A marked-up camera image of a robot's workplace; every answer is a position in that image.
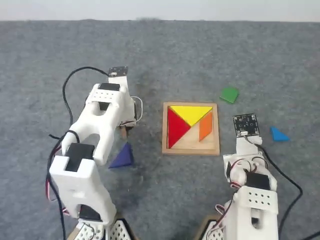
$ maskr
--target light blue triangle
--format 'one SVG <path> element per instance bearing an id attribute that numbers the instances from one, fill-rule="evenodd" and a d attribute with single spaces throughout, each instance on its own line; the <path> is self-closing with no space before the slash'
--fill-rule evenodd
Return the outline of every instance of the light blue triangle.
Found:
<path id="1" fill-rule="evenodd" d="M 276 142 L 285 142 L 285 141 L 289 141 L 290 138 L 285 135 L 284 133 L 280 132 L 278 130 L 278 128 L 272 126 L 270 127 L 270 131 L 271 131 L 271 134 L 272 134 L 272 138 L 273 138 L 273 141 L 276 141 Z"/>
<path id="2" fill-rule="evenodd" d="M 134 155 L 132 153 L 131 145 L 127 142 L 113 162 L 110 164 L 109 169 L 130 166 L 134 163 Z"/>

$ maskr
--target yellow triangle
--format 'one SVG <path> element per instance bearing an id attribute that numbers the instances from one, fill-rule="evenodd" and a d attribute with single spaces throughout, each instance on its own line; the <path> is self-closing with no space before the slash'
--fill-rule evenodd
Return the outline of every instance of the yellow triangle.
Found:
<path id="1" fill-rule="evenodd" d="M 212 110 L 212 106 L 170 106 L 170 108 L 191 127 Z"/>

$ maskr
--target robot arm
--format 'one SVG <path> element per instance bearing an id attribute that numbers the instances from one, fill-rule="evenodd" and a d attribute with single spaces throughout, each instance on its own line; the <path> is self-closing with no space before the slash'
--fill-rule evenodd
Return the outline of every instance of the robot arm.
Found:
<path id="1" fill-rule="evenodd" d="M 80 222 L 109 227 L 116 207 L 100 180 L 97 165 L 106 164 L 120 125 L 136 125 L 135 102 L 129 95 L 128 67 L 109 70 L 109 81 L 94 85 L 78 120 L 62 143 L 62 156 L 55 156 L 49 172 L 69 214 Z M 95 148 L 82 142 L 92 134 L 100 139 Z"/>
<path id="2" fill-rule="evenodd" d="M 233 122 L 236 153 L 223 155 L 223 163 L 227 181 L 238 190 L 202 240 L 220 239 L 222 228 L 224 240 L 278 240 L 277 180 L 255 145 L 262 144 L 256 116 L 234 116 Z"/>
<path id="3" fill-rule="evenodd" d="M 99 135 L 93 159 L 100 166 L 106 164 L 116 127 L 125 122 L 129 122 L 131 127 L 136 125 L 135 103 L 129 94 L 127 71 L 122 71 L 120 75 L 119 69 L 120 67 L 111 68 L 109 75 L 117 74 L 109 77 L 108 83 L 94 85 L 81 115 L 70 127 L 70 130 L 78 134 L 80 142 L 92 134 Z M 62 154 L 65 155 L 70 144 L 76 142 L 76 136 L 68 132 L 61 143 Z"/>

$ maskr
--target green tangram piece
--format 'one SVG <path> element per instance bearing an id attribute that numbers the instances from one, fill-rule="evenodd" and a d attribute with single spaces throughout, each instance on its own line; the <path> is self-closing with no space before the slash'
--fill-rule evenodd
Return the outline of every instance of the green tangram piece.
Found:
<path id="1" fill-rule="evenodd" d="M 236 89 L 235 87 L 229 86 L 222 90 L 220 98 L 233 104 L 236 101 L 238 95 L 239 95 L 238 89 Z"/>

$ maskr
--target tangram puzzle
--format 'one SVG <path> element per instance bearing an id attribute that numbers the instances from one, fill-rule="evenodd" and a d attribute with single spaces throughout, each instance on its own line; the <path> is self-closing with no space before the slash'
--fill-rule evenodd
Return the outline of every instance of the tangram puzzle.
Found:
<path id="1" fill-rule="evenodd" d="M 219 155 L 217 104 L 165 102 L 163 104 L 162 153 Z"/>

